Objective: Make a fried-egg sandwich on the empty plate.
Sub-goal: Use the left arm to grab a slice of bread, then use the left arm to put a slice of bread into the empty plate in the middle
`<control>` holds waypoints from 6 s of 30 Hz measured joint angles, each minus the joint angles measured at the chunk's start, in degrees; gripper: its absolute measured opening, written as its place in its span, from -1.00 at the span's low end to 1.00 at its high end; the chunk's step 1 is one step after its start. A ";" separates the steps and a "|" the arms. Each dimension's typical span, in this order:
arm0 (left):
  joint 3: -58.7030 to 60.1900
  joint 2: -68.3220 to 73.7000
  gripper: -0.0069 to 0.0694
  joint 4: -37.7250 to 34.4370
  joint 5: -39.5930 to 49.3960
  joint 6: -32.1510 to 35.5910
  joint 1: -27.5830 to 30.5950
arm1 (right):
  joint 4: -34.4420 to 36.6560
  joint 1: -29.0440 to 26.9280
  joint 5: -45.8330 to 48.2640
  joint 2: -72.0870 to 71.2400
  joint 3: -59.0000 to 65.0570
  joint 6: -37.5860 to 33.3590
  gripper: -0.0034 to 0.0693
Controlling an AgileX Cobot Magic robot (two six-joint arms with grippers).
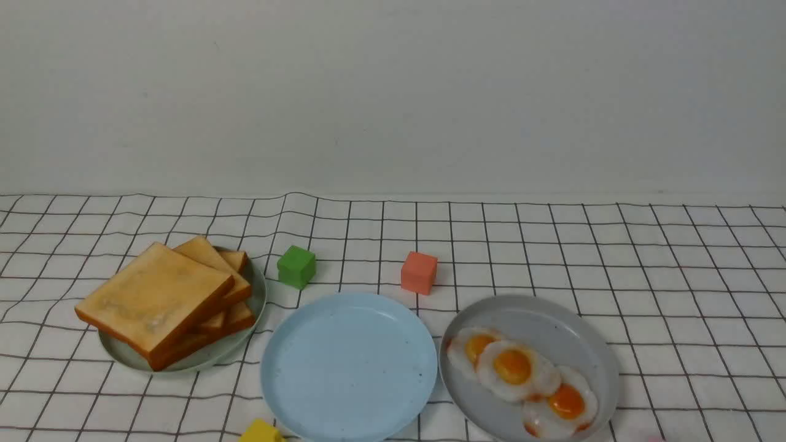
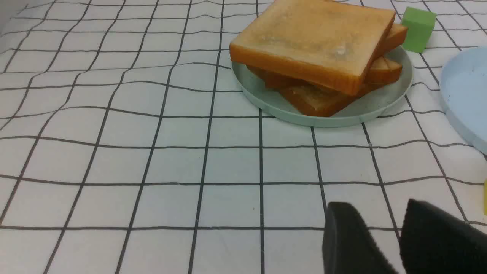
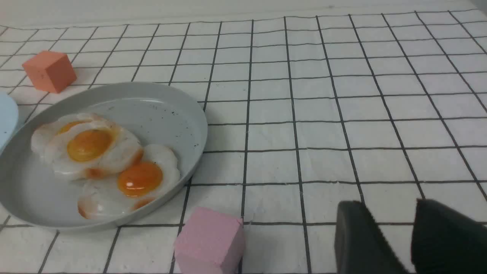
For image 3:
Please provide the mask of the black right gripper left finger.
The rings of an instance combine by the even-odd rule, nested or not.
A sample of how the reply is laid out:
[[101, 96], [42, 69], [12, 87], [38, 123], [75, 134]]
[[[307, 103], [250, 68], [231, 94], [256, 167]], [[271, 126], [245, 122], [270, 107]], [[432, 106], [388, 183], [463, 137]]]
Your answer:
[[360, 201], [341, 201], [334, 254], [338, 274], [406, 274], [371, 212]]

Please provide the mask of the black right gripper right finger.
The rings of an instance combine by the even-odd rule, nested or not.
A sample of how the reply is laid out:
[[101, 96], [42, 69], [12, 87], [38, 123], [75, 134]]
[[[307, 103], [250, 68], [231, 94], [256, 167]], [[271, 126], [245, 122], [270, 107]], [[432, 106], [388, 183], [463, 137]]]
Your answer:
[[411, 254], [418, 274], [485, 274], [487, 229], [438, 201], [420, 199]]

